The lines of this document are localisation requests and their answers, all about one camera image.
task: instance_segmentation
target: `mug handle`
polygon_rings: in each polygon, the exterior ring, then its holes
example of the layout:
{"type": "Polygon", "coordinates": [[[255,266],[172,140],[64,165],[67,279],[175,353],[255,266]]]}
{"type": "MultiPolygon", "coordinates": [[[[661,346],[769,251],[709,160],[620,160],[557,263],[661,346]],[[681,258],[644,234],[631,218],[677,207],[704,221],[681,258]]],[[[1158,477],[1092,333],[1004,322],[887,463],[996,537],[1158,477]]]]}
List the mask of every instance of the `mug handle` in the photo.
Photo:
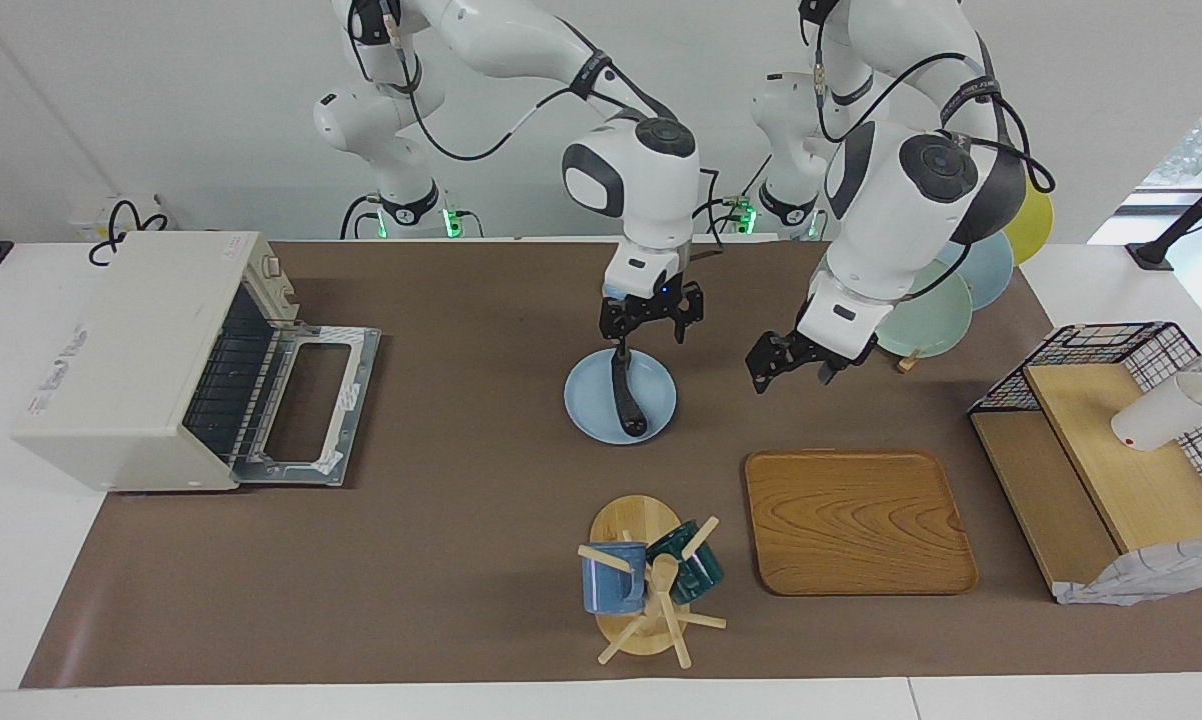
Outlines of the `mug handle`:
{"type": "Polygon", "coordinates": [[[645,560],[641,560],[639,565],[633,569],[632,560],[627,561],[630,569],[632,569],[632,589],[627,591],[627,597],[624,597],[624,602],[633,602],[645,597],[645,560]],[[641,579],[641,584],[637,584],[637,579],[641,579]]]}

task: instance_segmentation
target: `brown table mat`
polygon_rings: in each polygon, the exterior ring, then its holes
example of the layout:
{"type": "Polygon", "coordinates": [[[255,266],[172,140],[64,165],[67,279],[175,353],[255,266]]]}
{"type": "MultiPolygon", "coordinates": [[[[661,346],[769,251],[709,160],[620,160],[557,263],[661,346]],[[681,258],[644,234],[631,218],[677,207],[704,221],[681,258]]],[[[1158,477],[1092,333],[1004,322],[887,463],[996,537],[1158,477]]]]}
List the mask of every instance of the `brown table mat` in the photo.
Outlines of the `brown table mat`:
{"type": "Polygon", "coordinates": [[[929,452],[770,450],[743,474],[757,571],[774,594],[958,594],[978,582],[929,452]]]}
{"type": "Polygon", "coordinates": [[[908,375],[874,355],[822,387],[756,397],[743,356],[792,329],[822,246],[730,246],[691,269],[707,320],[633,334],[674,373],[677,416],[599,445],[561,404],[602,347],[609,245],[280,245],[310,323],[391,337],[349,487],[108,496],[24,688],[189,683],[820,678],[1202,670],[1202,593],[1131,609],[1055,605],[965,410],[1049,329],[1017,276],[970,337],[908,375]],[[926,448],[947,470],[981,578],[953,597],[776,597],[756,578],[740,466],[757,450],[926,448]],[[724,583],[694,608],[728,630],[671,653],[595,656],[575,547],[606,502],[647,493],[716,514],[724,583]]]}

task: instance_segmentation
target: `white cup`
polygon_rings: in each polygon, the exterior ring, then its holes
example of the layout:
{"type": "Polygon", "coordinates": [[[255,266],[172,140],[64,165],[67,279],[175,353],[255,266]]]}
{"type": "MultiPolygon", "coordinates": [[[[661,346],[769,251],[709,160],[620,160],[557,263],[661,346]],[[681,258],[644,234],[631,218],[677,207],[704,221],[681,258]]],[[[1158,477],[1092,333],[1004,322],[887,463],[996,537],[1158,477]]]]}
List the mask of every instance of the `white cup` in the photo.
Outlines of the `white cup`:
{"type": "Polygon", "coordinates": [[[1152,451],[1202,426],[1202,355],[1121,410],[1112,432],[1126,446],[1152,451]]]}

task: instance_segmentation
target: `dark green mug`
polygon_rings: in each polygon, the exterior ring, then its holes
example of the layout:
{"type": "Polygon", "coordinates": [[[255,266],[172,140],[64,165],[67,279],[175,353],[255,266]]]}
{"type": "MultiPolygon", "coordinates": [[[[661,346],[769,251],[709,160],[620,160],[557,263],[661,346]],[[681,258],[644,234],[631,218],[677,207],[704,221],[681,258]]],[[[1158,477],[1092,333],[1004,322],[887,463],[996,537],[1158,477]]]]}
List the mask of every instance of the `dark green mug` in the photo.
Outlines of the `dark green mug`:
{"type": "Polygon", "coordinates": [[[671,597],[677,605],[685,605],[703,597],[703,594],[715,588],[725,577],[721,564],[716,561],[716,555],[712,553],[710,547],[707,547],[707,542],[698,546],[698,551],[690,555],[689,560],[682,560],[680,553],[685,551],[685,546],[696,532],[698,532],[698,523],[684,520],[680,526],[657,538],[645,551],[648,563],[655,561],[655,557],[664,555],[664,553],[677,559],[677,582],[673,583],[673,591],[671,591],[671,597]]]}

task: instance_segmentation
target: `power outlet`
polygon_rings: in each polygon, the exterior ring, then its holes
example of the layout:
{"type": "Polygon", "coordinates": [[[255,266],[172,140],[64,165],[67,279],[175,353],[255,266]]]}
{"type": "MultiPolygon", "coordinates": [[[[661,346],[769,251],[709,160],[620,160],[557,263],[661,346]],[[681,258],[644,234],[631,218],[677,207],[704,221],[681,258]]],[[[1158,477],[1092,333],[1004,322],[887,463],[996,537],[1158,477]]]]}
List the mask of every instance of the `power outlet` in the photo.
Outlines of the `power outlet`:
{"type": "MultiPolygon", "coordinates": [[[[117,195],[111,197],[101,197],[101,200],[93,200],[87,202],[81,202],[72,210],[72,214],[67,219],[67,222],[72,225],[76,231],[76,237],[84,242],[102,242],[108,238],[108,218],[112,215],[112,209],[115,208],[117,202],[121,200],[129,200],[133,202],[135,208],[139,209],[139,220],[147,220],[153,218],[153,215],[162,214],[168,220],[166,224],[167,230],[175,228],[175,220],[169,216],[169,213],[161,207],[161,200],[156,195],[117,195]]],[[[117,233],[131,232],[139,228],[139,225],[135,222],[133,213],[121,208],[120,213],[117,214],[117,233]]]]}

